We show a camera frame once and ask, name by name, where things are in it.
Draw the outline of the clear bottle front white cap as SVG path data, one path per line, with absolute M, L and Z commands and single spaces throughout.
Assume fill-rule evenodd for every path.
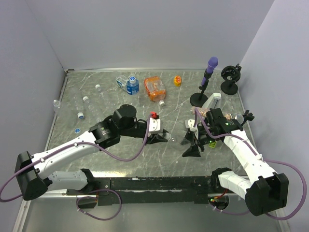
M 180 142 L 181 142 L 181 140 L 182 140 L 184 137 L 181 136 L 181 135 L 173 135 L 173 134 L 171 134 L 171 135 L 172 135 L 172 138 L 171 138 L 171 140 L 168 141 L 168 143 L 169 143 L 170 145 L 181 145 Z

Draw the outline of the clear bottle small white cap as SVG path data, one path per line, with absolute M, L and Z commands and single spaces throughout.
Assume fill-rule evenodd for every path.
M 101 112 L 100 112 L 99 108 L 89 99 L 88 96 L 84 96 L 83 101 L 86 104 L 89 112 L 93 116 L 94 120 L 97 123 L 101 122 L 102 118 L 101 118 Z

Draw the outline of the clear Pocari bottle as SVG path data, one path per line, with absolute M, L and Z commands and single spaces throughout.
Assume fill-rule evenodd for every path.
M 61 109 L 61 101 L 53 100 L 53 109 L 55 114 L 58 115 Z

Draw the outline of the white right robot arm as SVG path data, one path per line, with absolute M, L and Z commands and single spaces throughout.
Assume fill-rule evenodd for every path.
M 284 208 L 287 204 L 289 180 L 285 174 L 278 174 L 263 160 L 261 154 L 248 139 L 243 125 L 253 120 L 249 111 L 245 114 L 223 114 L 220 108 L 201 112 L 192 107 L 194 119 L 185 121 L 185 139 L 190 147 L 183 157 L 200 157 L 204 146 L 222 141 L 240 162 L 248 179 L 235 174 L 229 168 L 218 168 L 212 172 L 211 187 L 215 192 L 230 190 L 246 202 L 249 211 L 259 216 Z

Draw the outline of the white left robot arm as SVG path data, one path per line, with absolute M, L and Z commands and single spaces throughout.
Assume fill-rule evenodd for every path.
M 22 198 L 30 201 L 48 191 L 59 189 L 73 189 L 84 194 L 92 193 L 96 183 L 89 170 L 59 172 L 58 169 L 99 151 L 119 161 L 132 161 L 133 158 L 120 158 L 107 151 L 108 147 L 120 142 L 121 136 L 142 138 L 143 145 L 169 141 L 171 134 L 163 128 L 163 123 L 156 113 L 150 113 L 147 120 L 138 120 L 136 113 L 134 106 L 124 104 L 111 116 L 69 142 L 33 155 L 27 151 L 20 153 L 17 157 L 15 173 Z

